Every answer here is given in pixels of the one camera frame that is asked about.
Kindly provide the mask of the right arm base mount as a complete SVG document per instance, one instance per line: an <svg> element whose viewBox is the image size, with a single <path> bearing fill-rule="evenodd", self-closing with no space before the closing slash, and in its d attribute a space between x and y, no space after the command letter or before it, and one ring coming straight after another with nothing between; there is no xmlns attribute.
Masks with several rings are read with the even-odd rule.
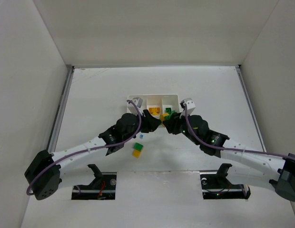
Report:
<svg viewBox="0 0 295 228"><path fill-rule="evenodd" d="M251 190L244 184L232 184L228 179L228 171L232 164L223 163L217 171L200 172L202 196L204 200L247 200Z"/></svg>

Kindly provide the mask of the orange lego brick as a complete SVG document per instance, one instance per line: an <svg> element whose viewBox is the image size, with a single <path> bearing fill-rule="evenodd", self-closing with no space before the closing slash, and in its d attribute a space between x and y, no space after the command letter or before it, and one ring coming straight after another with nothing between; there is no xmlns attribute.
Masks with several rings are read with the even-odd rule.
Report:
<svg viewBox="0 0 295 228"><path fill-rule="evenodd" d="M160 108L159 107L150 107L148 109L149 113L153 116L159 116L160 115Z"/></svg>

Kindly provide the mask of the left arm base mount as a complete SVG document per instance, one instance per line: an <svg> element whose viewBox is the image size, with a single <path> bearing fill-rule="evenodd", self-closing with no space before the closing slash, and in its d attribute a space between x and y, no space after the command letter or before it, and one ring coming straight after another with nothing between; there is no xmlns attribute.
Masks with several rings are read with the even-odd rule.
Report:
<svg viewBox="0 0 295 228"><path fill-rule="evenodd" d="M93 180L88 184L73 187L72 200L115 200L116 198L116 172L101 172L95 164L89 164L93 172Z"/></svg>

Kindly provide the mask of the green lego brick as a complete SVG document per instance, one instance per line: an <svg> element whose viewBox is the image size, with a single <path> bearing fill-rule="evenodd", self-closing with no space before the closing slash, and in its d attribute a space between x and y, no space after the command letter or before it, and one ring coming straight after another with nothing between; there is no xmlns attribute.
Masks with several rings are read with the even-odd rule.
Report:
<svg viewBox="0 0 295 228"><path fill-rule="evenodd" d="M171 115L171 114L173 114L173 113L175 112L175 110L173 110L171 107L166 107L166 108L165 108L165 111L166 111L166 113L169 114L169 115Z"/></svg>

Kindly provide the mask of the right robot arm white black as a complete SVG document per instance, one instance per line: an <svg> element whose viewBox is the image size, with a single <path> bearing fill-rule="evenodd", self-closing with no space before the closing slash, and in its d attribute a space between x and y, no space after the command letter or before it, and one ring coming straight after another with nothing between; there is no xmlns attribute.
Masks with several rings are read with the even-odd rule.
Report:
<svg viewBox="0 0 295 228"><path fill-rule="evenodd" d="M220 159L216 177L223 183L245 184L273 190L288 201L295 202L295 155L271 154L248 149L227 135L209 129L199 115L174 113L163 122L170 134L183 134L200 150Z"/></svg>

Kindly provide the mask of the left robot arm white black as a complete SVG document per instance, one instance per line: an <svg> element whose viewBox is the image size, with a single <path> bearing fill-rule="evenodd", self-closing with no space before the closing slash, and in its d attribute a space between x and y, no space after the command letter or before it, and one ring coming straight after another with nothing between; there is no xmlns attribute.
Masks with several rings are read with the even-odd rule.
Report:
<svg viewBox="0 0 295 228"><path fill-rule="evenodd" d="M103 157L115 153L138 133L154 132L160 125L161 121L148 110L140 114L125 113L113 126L88 142L60 152L38 152L24 173L29 184L26 194L37 200L50 197L67 182L69 171L87 165L94 155Z"/></svg>

